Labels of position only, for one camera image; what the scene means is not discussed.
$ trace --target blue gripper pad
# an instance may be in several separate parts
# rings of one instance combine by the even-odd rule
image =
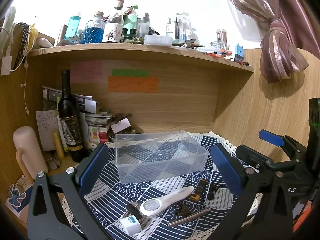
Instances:
[[[259,132],[259,138],[278,147],[284,146],[284,140],[281,136],[266,130],[261,130]]]
[[[104,143],[98,144],[91,155],[84,158],[78,165],[75,175],[79,185],[79,195],[84,196],[92,191],[102,169],[109,159],[109,148]]]
[[[244,167],[236,158],[231,157],[221,143],[211,148],[210,155],[230,192],[240,196],[246,179]]]

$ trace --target black chain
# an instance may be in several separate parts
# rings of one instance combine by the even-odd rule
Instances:
[[[16,58],[16,62],[14,63],[13,69],[16,69],[20,63],[21,57],[23,56],[23,51],[25,49],[26,43],[28,41],[28,35],[29,35],[29,25],[26,23],[18,23],[18,25],[23,26],[23,31],[22,31],[22,39],[19,47],[19,52]]]

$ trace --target white handheld device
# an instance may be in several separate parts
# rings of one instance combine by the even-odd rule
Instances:
[[[162,197],[148,199],[141,204],[140,213],[145,217],[156,217],[172,204],[189,196],[194,189],[193,186],[183,187]]]

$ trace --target white wall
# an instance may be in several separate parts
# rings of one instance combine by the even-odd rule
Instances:
[[[14,0],[17,13],[15,22],[27,21],[29,15],[38,17],[36,28],[57,38],[61,25],[68,24],[70,16],[82,12],[80,29],[93,17],[95,11],[107,16],[116,0]],[[203,45],[216,40],[218,28],[228,32],[228,44],[233,50],[239,43],[245,49],[259,48],[261,37],[256,22],[236,10],[229,0],[124,0],[124,7],[137,4],[137,13],[148,12],[150,25],[165,35],[167,17],[172,11],[190,15],[192,28]]]

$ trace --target blue cartoon character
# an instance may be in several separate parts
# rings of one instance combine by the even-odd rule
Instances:
[[[15,207],[15,208],[19,208],[21,206],[21,202],[23,199],[25,199],[26,197],[26,193],[20,193],[21,191],[23,191],[22,189],[19,190],[19,188],[17,187],[17,185],[11,185],[9,188],[9,203]]]

